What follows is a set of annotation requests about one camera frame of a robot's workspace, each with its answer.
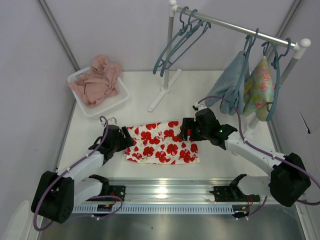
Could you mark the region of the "red poppy print skirt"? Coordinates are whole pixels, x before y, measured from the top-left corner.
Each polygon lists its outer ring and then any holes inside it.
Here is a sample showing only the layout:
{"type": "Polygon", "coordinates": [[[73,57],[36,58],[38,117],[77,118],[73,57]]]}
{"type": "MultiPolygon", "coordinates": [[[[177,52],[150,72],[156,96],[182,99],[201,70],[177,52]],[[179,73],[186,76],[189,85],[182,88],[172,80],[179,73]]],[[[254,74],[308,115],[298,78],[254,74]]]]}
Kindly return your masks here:
{"type": "Polygon", "coordinates": [[[139,164],[183,165],[200,162],[198,145],[179,138],[181,121],[167,121],[127,128],[133,146],[124,154],[127,161],[139,164]]]}

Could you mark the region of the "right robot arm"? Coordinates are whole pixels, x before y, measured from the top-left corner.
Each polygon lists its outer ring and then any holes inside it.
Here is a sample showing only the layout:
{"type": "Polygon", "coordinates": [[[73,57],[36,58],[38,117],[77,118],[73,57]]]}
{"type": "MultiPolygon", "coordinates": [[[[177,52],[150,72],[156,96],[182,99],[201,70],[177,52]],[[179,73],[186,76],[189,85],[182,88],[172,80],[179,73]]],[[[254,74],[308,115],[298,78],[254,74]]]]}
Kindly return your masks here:
{"type": "Polygon", "coordinates": [[[183,118],[179,138],[183,141],[209,141],[263,170],[266,177],[242,174],[236,178],[235,187],[243,195],[272,196],[279,204],[291,207],[311,186],[311,177],[297,154],[284,155],[253,145],[239,129],[220,124],[209,108],[197,111],[194,117],[183,118]]]}

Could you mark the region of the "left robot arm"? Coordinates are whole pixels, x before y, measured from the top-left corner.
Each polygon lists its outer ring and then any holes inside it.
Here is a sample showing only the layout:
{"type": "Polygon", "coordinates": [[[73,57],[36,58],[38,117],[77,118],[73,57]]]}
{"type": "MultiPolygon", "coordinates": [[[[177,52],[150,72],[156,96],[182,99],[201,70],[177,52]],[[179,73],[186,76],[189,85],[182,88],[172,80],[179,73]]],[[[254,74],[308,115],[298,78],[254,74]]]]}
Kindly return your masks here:
{"type": "Polygon", "coordinates": [[[84,157],[62,170],[42,174],[31,212],[62,224],[74,207],[85,201],[118,199],[118,196],[110,194],[109,180],[93,172],[105,165],[115,153],[133,145],[134,140],[125,126],[107,125],[84,157]]]}

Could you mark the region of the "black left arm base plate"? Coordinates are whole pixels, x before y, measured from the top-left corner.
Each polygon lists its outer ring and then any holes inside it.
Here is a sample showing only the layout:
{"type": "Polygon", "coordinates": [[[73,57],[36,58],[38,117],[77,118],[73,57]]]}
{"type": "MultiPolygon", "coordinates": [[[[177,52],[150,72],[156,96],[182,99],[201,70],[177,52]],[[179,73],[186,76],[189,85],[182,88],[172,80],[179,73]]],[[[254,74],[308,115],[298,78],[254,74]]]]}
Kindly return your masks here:
{"type": "Polygon", "coordinates": [[[99,196],[117,196],[124,201],[126,196],[126,186],[124,185],[104,186],[99,196]]]}

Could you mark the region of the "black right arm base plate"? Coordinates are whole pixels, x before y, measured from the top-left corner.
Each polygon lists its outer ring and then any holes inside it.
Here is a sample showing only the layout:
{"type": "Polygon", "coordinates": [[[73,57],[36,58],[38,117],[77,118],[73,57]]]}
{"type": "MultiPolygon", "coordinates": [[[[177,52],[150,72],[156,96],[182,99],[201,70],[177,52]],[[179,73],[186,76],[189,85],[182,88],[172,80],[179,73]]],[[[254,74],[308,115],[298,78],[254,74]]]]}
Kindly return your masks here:
{"type": "Polygon", "coordinates": [[[214,195],[216,202],[259,202],[261,200],[259,195],[243,194],[238,187],[231,187],[229,185],[214,186],[210,194],[214,195]]]}

